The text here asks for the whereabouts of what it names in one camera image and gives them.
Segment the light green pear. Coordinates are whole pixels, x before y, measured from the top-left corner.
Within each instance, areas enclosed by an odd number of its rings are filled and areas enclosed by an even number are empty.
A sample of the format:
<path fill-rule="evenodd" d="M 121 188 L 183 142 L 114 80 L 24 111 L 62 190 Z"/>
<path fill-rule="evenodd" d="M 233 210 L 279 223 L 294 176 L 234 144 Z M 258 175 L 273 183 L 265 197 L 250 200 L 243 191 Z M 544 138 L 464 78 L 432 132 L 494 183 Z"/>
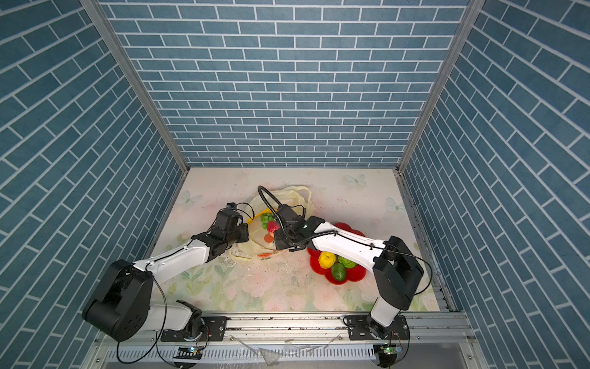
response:
<path fill-rule="evenodd" d="M 352 269 L 356 267 L 356 263 L 354 261 L 350 261 L 349 259 L 343 258 L 341 256 L 339 256 L 337 259 L 338 262 L 342 264 L 342 266 L 344 266 L 346 269 Z"/>

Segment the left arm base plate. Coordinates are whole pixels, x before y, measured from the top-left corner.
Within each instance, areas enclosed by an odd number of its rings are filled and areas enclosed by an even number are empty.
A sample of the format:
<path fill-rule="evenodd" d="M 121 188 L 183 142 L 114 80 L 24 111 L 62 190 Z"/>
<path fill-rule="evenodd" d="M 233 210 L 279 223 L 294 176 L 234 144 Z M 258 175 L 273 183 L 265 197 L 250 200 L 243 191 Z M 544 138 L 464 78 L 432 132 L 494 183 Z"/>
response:
<path fill-rule="evenodd" d="M 226 327 L 227 317 L 199 317 L 189 322 L 185 328 L 179 331 L 164 330 L 161 341 L 181 343 L 223 341 Z"/>

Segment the yellow lemon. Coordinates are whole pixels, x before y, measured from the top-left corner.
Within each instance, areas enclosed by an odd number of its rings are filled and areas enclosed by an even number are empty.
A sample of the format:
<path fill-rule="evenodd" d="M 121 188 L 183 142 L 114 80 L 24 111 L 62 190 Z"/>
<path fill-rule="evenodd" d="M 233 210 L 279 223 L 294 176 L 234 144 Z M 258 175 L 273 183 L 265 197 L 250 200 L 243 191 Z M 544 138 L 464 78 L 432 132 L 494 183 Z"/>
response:
<path fill-rule="evenodd" d="M 322 269 L 331 269 L 337 262 L 337 256 L 330 252 L 321 252 L 318 264 Z"/>

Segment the cream printed plastic bag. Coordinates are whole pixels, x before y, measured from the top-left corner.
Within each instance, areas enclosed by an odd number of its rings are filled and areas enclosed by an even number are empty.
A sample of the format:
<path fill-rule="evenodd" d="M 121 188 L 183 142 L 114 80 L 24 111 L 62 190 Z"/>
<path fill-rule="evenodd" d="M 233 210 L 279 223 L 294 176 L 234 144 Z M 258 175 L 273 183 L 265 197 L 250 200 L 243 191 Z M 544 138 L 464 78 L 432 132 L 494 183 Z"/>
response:
<path fill-rule="evenodd" d="M 303 214 L 301 207 L 306 209 L 305 218 L 308 218 L 313 214 L 315 209 L 311 202 L 312 193 L 309 188 L 305 186 L 289 186 L 284 189 L 273 191 L 273 195 L 283 204 L 295 207 L 295 212 L 298 215 Z M 255 195 L 247 204 L 246 210 L 248 216 L 246 221 L 248 224 L 249 241 L 245 243 L 239 243 L 233 246 L 229 255 L 235 261 L 263 261 L 278 255 L 282 255 L 286 250 L 278 251 L 275 248 L 274 240 L 266 241 L 265 237 L 270 238 L 270 234 L 267 230 L 262 228 L 261 220 L 258 218 L 252 223 L 248 223 L 250 219 L 253 219 L 256 214 L 264 211 L 268 207 L 262 201 L 259 195 Z"/>

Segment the dark green lime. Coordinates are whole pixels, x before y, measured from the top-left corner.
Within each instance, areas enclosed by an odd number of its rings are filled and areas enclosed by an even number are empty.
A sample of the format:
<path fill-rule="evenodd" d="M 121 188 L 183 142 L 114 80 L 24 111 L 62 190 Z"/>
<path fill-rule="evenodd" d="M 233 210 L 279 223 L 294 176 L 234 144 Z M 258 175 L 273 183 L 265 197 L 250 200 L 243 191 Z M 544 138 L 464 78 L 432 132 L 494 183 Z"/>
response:
<path fill-rule="evenodd" d="M 336 281 L 336 283 L 344 283 L 347 279 L 347 269 L 342 266 L 339 262 L 337 262 L 331 269 L 330 269 L 331 278 Z"/>

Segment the red flower-shaped plate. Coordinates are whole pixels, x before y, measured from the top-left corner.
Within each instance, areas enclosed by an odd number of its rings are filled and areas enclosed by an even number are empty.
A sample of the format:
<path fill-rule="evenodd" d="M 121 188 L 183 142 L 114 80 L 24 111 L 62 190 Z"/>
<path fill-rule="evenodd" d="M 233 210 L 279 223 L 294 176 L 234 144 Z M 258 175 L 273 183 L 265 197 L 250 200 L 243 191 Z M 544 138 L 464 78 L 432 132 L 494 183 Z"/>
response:
<path fill-rule="evenodd" d="M 309 264 L 312 271 L 324 276 L 331 284 L 358 282 L 367 276 L 367 269 L 342 256 L 311 248 L 308 248 L 307 252 L 310 255 Z"/>

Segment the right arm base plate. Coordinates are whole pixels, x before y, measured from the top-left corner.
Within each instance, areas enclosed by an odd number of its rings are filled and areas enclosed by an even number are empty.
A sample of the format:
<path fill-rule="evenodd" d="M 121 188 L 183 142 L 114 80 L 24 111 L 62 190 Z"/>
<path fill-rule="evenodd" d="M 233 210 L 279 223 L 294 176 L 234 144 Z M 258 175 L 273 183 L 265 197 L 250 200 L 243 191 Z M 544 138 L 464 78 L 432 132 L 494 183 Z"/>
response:
<path fill-rule="evenodd" d="M 386 327 L 378 324 L 370 315 L 345 315 L 343 323 L 351 341 L 410 339 L 410 329 L 402 315 L 397 315 Z"/>

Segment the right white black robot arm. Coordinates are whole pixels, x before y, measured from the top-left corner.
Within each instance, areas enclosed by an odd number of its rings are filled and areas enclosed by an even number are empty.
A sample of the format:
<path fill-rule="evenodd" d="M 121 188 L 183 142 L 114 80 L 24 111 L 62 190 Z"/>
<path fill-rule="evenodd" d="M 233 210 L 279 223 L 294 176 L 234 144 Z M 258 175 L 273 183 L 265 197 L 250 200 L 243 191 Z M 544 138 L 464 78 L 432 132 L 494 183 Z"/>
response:
<path fill-rule="evenodd" d="M 330 252 L 373 274 L 379 292 L 368 318 L 373 327 L 390 327 L 400 312 L 409 309 L 424 269 L 401 238 L 365 238 L 316 216 L 306 219 L 285 204 L 272 213 L 280 226 L 274 233 L 278 249 Z"/>

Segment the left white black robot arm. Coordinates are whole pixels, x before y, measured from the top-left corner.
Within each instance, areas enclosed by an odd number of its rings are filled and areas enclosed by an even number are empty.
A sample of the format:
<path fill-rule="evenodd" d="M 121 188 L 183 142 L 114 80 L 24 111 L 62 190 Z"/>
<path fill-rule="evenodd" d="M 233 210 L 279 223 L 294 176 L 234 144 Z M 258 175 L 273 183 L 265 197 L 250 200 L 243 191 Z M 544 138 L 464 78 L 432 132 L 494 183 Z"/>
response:
<path fill-rule="evenodd" d="M 243 216 L 237 204 L 229 203 L 207 231 L 193 235 L 187 244 L 140 261 L 113 262 L 84 307 L 83 319 L 117 342 L 141 331 L 173 333 L 182 341 L 200 339 L 205 329 L 201 309 L 181 300 L 158 304 L 152 292 L 161 292 L 166 281 L 248 241 Z"/>

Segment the red strawberry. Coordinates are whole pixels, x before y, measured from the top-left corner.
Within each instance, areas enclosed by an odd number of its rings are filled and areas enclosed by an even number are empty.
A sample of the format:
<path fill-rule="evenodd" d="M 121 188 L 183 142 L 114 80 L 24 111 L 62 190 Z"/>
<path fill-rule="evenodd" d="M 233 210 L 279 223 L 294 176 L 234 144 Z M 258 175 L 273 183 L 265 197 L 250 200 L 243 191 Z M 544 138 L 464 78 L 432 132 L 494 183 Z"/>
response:
<path fill-rule="evenodd" d="M 279 224 L 276 221 L 269 221 L 267 223 L 267 232 L 271 235 L 273 235 L 280 228 L 281 227 L 279 226 Z"/>

